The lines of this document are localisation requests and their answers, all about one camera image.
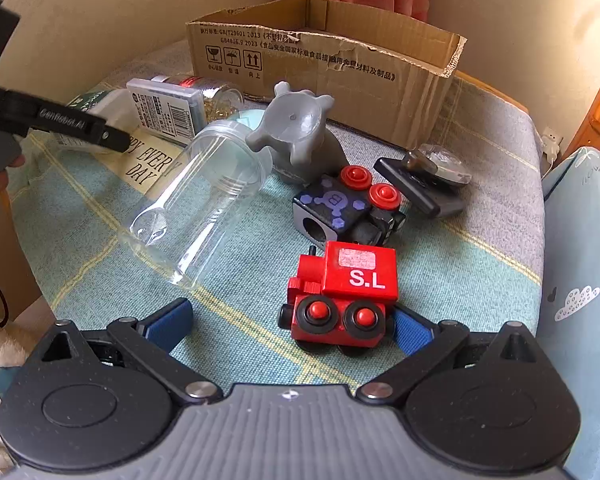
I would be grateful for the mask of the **white green medicine bottle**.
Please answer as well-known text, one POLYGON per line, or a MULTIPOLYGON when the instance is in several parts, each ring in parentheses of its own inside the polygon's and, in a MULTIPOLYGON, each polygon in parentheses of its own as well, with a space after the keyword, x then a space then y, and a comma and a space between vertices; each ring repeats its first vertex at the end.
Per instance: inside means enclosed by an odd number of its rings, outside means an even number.
POLYGON ((68 106, 47 104, 38 111, 61 148, 92 153, 124 153, 138 126, 129 90, 116 89, 80 96, 68 106))

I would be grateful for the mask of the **red toy train block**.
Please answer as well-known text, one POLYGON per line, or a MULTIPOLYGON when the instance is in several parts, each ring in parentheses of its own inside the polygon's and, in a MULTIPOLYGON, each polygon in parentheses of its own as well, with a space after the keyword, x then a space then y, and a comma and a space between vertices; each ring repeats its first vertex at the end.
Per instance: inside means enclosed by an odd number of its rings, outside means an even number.
POLYGON ((394 249, 328 242, 299 257, 277 325, 305 352, 362 356, 393 334, 398 298, 394 249))

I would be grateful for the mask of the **clear plastic jar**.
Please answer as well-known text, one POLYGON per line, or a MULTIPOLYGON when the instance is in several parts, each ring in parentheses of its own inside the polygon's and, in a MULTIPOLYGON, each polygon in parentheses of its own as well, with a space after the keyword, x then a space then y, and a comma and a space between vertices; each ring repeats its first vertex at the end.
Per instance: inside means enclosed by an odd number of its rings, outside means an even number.
POLYGON ((271 174, 271 152, 253 151, 250 133, 240 120, 203 128, 125 221, 121 239, 170 283, 194 287, 271 174))

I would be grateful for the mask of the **pink refill case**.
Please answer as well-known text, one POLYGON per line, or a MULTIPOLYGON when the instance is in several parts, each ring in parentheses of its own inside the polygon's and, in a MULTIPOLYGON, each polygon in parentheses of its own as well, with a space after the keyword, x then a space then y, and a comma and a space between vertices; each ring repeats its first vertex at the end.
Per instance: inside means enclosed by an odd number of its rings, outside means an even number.
POLYGON ((186 146, 208 124, 199 90, 133 78, 126 83, 140 125, 161 139, 186 146))

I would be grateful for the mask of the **black remote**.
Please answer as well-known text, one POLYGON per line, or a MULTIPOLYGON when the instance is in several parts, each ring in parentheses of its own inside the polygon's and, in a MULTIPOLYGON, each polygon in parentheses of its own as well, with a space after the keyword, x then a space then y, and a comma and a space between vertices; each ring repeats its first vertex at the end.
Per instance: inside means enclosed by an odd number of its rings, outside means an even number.
POLYGON ((466 207, 458 186, 426 172, 409 170, 404 159, 379 157, 374 169, 429 219, 455 216, 466 207))

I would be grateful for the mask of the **dark blue toy block car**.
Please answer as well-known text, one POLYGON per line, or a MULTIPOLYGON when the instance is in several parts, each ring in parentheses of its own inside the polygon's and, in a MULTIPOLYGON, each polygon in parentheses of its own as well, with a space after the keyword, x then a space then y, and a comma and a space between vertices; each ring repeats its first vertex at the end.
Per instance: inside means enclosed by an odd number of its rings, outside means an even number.
POLYGON ((328 242, 384 246, 406 219, 402 195, 370 170, 348 165, 323 174, 294 196, 294 227, 318 247, 328 242))

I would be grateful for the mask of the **golden capsule bottle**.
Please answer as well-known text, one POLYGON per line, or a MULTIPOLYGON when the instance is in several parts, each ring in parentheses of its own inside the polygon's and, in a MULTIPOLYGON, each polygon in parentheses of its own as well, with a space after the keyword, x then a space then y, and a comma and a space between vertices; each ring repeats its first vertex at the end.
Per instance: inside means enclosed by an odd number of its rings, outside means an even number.
POLYGON ((195 76, 189 73, 180 73, 172 76, 157 75, 152 81, 163 84, 176 84, 185 89, 193 89, 202 94, 204 98, 204 116, 207 122, 218 119, 227 119, 244 108, 245 100, 232 84, 225 81, 207 77, 195 76))

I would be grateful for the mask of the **light blue egg case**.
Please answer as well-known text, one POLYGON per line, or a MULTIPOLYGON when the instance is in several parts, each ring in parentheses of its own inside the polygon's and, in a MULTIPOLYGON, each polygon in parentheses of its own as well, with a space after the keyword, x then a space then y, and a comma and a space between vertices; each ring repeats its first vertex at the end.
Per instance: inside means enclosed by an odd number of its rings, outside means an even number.
POLYGON ((231 114, 228 119, 233 122, 239 122, 250 130, 256 130, 262 122, 263 115, 264 110, 250 108, 250 110, 238 110, 238 112, 231 114))

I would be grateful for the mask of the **grey animal figurine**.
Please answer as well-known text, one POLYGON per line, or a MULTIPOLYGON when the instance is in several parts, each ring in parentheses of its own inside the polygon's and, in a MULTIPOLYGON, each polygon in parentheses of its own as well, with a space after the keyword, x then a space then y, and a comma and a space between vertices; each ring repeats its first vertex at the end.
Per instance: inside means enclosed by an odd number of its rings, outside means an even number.
POLYGON ((274 170, 289 183, 307 185, 323 174, 339 174, 349 161, 326 126, 334 103, 328 94, 292 91, 287 81, 279 81, 274 99, 246 143, 254 152, 267 148, 274 170))

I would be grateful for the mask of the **yellow greeting card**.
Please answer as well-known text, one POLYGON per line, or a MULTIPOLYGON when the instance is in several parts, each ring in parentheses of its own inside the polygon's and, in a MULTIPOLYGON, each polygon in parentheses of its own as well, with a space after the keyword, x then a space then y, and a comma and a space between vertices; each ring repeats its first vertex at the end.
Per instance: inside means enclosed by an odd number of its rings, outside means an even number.
POLYGON ((145 194, 181 151, 178 144, 138 128, 131 134, 130 147, 124 153, 95 153, 94 157, 123 182, 145 194))

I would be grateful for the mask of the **blue floral bed sheet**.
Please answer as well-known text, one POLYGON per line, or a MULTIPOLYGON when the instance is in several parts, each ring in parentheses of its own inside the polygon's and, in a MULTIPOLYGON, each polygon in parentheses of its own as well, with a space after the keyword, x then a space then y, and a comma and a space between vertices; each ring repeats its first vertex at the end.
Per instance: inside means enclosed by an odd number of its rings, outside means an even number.
POLYGON ((543 292, 536 338, 577 401, 581 428, 566 463, 600 479, 600 151, 579 148, 542 183, 543 292))

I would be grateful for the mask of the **open cardboard box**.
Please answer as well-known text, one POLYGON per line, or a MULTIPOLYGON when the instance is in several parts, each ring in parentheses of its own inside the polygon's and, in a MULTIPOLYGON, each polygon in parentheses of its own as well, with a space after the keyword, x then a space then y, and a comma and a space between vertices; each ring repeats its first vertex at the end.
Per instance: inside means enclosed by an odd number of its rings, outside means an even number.
POLYGON ((266 101, 281 81, 335 100, 328 116, 399 148, 426 142, 466 40, 403 14, 335 0, 275 0, 186 25, 195 75, 266 101))

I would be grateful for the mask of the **white wall charger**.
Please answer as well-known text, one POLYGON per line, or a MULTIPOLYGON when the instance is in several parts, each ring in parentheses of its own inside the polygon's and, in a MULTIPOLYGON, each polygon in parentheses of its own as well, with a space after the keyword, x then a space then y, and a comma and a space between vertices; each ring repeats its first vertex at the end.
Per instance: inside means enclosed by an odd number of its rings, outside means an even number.
POLYGON ((542 150, 546 160, 552 164, 560 155, 560 142, 564 137, 550 127, 545 127, 541 133, 542 150))

